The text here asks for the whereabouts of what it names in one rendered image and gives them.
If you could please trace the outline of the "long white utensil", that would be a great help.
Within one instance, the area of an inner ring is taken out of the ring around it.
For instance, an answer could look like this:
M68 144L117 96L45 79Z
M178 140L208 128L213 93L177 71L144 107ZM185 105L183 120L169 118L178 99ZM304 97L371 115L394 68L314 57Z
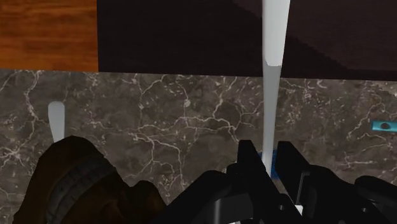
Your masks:
M272 170L279 81L291 0L262 0L263 149L262 162Z

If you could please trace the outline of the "dark brown lumpy figure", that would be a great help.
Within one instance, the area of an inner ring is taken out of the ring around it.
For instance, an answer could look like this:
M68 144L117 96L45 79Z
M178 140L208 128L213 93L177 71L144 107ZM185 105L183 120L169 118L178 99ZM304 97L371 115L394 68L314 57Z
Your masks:
M129 186L89 140L69 136L40 156L12 224L149 224L165 208L153 183Z

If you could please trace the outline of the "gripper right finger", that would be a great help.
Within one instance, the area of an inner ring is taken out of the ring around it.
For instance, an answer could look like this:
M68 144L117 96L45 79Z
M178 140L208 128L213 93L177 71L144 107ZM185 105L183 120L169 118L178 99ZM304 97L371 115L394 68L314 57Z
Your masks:
M397 224L397 186L387 181L360 176L350 184L288 141L278 142L275 171L310 224Z

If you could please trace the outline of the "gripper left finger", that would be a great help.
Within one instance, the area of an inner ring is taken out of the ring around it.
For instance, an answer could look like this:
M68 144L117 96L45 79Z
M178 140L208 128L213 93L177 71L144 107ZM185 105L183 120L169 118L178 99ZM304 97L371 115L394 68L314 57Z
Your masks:
M155 224L298 224L298 210L279 193L253 143L241 140L226 172L204 172Z

